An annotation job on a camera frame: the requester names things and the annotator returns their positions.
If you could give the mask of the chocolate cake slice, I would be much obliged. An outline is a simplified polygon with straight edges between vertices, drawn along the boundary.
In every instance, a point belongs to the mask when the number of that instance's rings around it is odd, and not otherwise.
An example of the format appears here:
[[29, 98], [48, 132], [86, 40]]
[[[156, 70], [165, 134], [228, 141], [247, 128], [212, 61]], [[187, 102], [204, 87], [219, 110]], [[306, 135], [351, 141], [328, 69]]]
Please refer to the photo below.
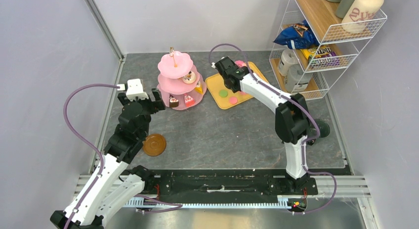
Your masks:
[[170, 108], [177, 108], [179, 106], [179, 100], [176, 99], [173, 95], [169, 95], [169, 107]]

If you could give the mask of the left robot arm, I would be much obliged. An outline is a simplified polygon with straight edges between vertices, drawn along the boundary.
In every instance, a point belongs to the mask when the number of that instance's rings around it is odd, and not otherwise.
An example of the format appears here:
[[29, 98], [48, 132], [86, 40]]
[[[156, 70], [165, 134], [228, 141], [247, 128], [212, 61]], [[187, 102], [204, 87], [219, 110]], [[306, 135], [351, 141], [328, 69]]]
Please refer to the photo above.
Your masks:
[[103, 229], [137, 193], [154, 190], [155, 180], [143, 166], [135, 167], [121, 185], [110, 190], [143, 148], [149, 135], [151, 115], [166, 108], [160, 91], [153, 88], [152, 93], [154, 100], [146, 93], [133, 100], [129, 99], [127, 91], [118, 94], [123, 106], [119, 123], [84, 188], [69, 206], [51, 215], [50, 221], [58, 229]]

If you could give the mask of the yellow cake slice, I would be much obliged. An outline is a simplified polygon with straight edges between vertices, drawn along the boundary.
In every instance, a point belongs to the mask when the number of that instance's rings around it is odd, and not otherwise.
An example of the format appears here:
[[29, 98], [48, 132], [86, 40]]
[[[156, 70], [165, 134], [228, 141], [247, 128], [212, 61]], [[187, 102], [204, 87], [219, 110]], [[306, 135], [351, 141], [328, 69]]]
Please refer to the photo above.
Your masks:
[[203, 95], [203, 94], [204, 94], [204, 91], [203, 91], [203, 86], [202, 86], [202, 84], [201, 84], [201, 82], [200, 82], [200, 81], [198, 81], [198, 82], [196, 83], [196, 86], [195, 86], [194, 90], [195, 90], [197, 93], [199, 93], [200, 95]]

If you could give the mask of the pink frosted donut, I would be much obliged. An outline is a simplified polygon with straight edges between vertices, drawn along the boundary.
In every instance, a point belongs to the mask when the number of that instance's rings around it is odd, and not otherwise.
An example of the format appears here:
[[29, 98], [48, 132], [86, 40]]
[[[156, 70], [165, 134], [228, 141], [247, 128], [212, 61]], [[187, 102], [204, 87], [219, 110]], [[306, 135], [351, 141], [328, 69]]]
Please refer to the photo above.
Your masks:
[[241, 67], [247, 67], [247, 64], [246, 64], [246, 62], [244, 62], [244, 61], [242, 61], [242, 60], [236, 60], [235, 62], [234, 62], [239, 68], [241, 68]]

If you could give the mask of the red strawberry cake slice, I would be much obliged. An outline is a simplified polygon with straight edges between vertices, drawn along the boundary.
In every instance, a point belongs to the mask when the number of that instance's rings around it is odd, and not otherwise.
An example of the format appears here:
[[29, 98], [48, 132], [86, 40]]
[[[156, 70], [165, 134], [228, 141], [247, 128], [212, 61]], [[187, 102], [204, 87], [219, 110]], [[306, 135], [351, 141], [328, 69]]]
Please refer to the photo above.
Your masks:
[[185, 103], [185, 107], [189, 108], [189, 107], [192, 107], [195, 104], [195, 100], [192, 96], [185, 93], [184, 94], [184, 103]]

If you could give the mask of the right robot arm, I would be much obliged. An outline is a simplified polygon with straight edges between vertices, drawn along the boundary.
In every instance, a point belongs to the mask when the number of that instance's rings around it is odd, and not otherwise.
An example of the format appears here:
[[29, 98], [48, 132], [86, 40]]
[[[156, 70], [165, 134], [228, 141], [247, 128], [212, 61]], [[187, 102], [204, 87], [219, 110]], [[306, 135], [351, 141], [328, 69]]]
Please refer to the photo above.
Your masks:
[[309, 114], [306, 100], [300, 94], [287, 94], [268, 84], [247, 67], [239, 67], [229, 57], [212, 62], [222, 76], [224, 85], [233, 91], [243, 91], [255, 97], [267, 106], [275, 115], [275, 131], [286, 149], [286, 190], [297, 194], [305, 188], [309, 181], [306, 163], [306, 145], [309, 122], [313, 117]]

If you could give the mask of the white chocolate-drizzle donut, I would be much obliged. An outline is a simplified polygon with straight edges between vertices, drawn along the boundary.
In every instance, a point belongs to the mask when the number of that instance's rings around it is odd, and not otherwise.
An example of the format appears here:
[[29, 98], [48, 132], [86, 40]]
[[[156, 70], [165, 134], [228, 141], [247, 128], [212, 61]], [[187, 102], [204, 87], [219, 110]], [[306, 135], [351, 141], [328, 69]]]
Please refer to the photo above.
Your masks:
[[193, 71], [189, 71], [189, 73], [181, 78], [181, 80], [185, 84], [192, 84], [196, 80], [196, 74]]

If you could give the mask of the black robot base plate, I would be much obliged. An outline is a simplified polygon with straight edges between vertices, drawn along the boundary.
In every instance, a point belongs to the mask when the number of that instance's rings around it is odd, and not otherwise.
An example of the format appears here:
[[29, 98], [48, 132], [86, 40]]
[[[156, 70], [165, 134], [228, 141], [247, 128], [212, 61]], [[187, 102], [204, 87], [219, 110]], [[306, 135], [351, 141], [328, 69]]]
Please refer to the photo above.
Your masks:
[[293, 180], [284, 169], [151, 170], [142, 195], [170, 203], [274, 203], [278, 196], [318, 195], [309, 175]]

